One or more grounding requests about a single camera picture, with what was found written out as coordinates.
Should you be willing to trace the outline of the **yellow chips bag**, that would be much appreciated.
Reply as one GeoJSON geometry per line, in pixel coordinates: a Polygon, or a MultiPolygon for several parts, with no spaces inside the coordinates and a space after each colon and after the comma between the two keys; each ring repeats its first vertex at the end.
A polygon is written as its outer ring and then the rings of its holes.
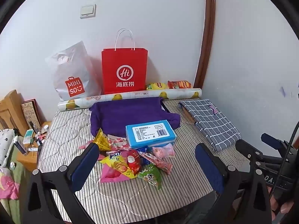
{"type": "Polygon", "coordinates": [[[150,90],[164,90],[164,89],[168,89],[168,85],[165,83],[149,83],[146,86],[146,90],[150,91],[150,90]]]}

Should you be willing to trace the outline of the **white Miniso plastic bag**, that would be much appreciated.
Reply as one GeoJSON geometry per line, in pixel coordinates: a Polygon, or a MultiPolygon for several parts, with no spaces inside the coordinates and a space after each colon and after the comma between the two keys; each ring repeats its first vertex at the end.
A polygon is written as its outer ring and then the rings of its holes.
{"type": "Polygon", "coordinates": [[[101,87],[82,41],[45,58],[60,100],[97,96],[101,87]]]}

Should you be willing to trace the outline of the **pink peach cake packet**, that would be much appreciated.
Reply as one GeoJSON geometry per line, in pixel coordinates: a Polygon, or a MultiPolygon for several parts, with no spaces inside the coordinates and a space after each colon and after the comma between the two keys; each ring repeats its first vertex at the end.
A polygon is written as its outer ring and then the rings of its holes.
{"type": "Polygon", "coordinates": [[[175,151],[171,143],[163,147],[152,147],[152,153],[159,159],[175,157],[175,151]]]}

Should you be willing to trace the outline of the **rolled lemon print mat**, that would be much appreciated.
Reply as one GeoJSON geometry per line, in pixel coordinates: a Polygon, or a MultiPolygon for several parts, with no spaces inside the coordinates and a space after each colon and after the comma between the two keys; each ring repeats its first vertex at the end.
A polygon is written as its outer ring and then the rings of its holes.
{"type": "Polygon", "coordinates": [[[149,91],[131,91],[126,93],[106,94],[100,96],[91,96],[78,99],[70,99],[58,103],[59,111],[70,111],[75,109],[86,109],[92,107],[98,102],[117,101],[137,98],[155,98],[160,97],[164,100],[176,99],[197,99],[202,95],[200,88],[181,88],[181,89],[162,89],[149,91]]]}

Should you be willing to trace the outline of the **red gold snack packet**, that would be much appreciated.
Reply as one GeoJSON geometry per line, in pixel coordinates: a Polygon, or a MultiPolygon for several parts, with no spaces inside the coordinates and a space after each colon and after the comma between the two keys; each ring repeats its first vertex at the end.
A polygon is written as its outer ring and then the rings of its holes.
{"type": "Polygon", "coordinates": [[[127,164],[134,175],[137,175],[141,171],[140,157],[135,149],[128,151],[127,164]]]}

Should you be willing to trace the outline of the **pink floral cloth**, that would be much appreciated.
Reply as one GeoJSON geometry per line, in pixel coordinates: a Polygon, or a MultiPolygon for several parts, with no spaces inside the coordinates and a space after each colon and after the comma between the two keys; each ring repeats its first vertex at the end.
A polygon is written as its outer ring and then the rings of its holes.
{"type": "Polygon", "coordinates": [[[0,169],[0,199],[19,199],[20,184],[15,182],[7,168],[0,169]]]}

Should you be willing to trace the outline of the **gold triangular snack packet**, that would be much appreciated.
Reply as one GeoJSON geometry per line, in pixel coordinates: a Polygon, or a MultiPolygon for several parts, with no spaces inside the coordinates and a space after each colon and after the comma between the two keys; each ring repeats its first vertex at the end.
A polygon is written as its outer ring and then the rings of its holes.
{"type": "Polygon", "coordinates": [[[106,136],[106,134],[104,134],[104,132],[102,131],[102,129],[100,128],[96,137],[93,140],[93,143],[95,143],[100,151],[111,151],[111,146],[109,143],[109,139],[106,136]]]}

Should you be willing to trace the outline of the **red orange chips bag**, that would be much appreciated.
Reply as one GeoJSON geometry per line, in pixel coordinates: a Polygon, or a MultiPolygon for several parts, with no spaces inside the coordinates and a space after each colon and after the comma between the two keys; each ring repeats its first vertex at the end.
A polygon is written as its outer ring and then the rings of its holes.
{"type": "Polygon", "coordinates": [[[192,87],[191,83],[186,80],[168,81],[167,84],[169,89],[185,89],[192,87]]]}

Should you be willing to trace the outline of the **purple cloth basket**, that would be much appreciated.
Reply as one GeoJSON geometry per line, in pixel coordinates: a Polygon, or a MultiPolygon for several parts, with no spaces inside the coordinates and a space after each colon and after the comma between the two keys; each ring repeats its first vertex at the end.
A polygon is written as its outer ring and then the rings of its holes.
{"type": "Polygon", "coordinates": [[[91,108],[91,135],[99,130],[106,135],[125,137],[126,126],[167,120],[172,129],[180,127],[180,115],[162,109],[163,98],[136,98],[95,103],[91,108]]]}

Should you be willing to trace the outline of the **yellow pink snack bag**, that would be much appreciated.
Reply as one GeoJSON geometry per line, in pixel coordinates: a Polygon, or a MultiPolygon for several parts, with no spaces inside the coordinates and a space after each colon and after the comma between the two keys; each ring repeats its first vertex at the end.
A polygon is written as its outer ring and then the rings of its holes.
{"type": "Polygon", "coordinates": [[[100,160],[103,169],[100,176],[101,183],[117,183],[136,178],[128,166],[128,151],[119,151],[100,160]]]}

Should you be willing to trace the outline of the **green triangular snack packet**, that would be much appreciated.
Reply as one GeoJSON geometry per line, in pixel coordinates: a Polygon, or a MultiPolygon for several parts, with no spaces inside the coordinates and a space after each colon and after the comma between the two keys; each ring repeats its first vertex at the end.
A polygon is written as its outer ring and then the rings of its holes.
{"type": "Polygon", "coordinates": [[[160,171],[152,163],[146,165],[144,169],[138,173],[137,177],[156,187],[158,190],[161,188],[162,177],[160,171]]]}

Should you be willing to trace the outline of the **blue cookie packet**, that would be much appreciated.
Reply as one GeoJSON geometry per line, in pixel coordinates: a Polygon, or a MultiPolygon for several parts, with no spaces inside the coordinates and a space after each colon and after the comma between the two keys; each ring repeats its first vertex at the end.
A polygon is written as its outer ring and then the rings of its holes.
{"type": "Polygon", "coordinates": [[[138,148],[137,151],[138,152],[151,153],[152,152],[152,147],[144,146],[144,147],[138,148]]]}

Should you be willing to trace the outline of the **white strawberry candy packet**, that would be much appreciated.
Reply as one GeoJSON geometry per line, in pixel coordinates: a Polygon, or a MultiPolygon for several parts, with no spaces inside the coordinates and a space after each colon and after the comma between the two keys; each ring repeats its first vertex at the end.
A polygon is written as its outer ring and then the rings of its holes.
{"type": "Polygon", "coordinates": [[[130,145],[126,138],[113,135],[107,135],[107,137],[112,151],[130,149],[130,145]]]}

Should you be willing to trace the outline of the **white spotted pillow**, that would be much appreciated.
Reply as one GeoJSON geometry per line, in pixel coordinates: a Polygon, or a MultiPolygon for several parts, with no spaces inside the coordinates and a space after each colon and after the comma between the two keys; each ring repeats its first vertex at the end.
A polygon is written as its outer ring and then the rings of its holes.
{"type": "Polygon", "coordinates": [[[13,138],[15,131],[13,129],[4,129],[0,132],[0,165],[6,167],[11,149],[13,147],[13,138]]]}

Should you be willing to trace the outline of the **wooden bedside table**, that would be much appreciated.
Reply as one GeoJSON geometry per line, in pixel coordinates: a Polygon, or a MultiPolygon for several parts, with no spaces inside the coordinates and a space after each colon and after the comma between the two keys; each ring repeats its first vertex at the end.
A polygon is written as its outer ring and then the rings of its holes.
{"type": "MultiPolygon", "coordinates": [[[[46,121],[42,124],[42,126],[48,125],[48,127],[51,126],[52,121],[46,121]]],[[[31,147],[38,147],[38,144],[36,143],[35,140],[33,140],[32,145],[25,145],[26,148],[31,148],[31,147]]],[[[16,161],[18,163],[21,163],[24,168],[27,171],[33,171],[37,167],[37,162],[38,162],[38,152],[28,152],[27,155],[23,155],[19,150],[17,151],[17,156],[16,156],[16,161]]]]}

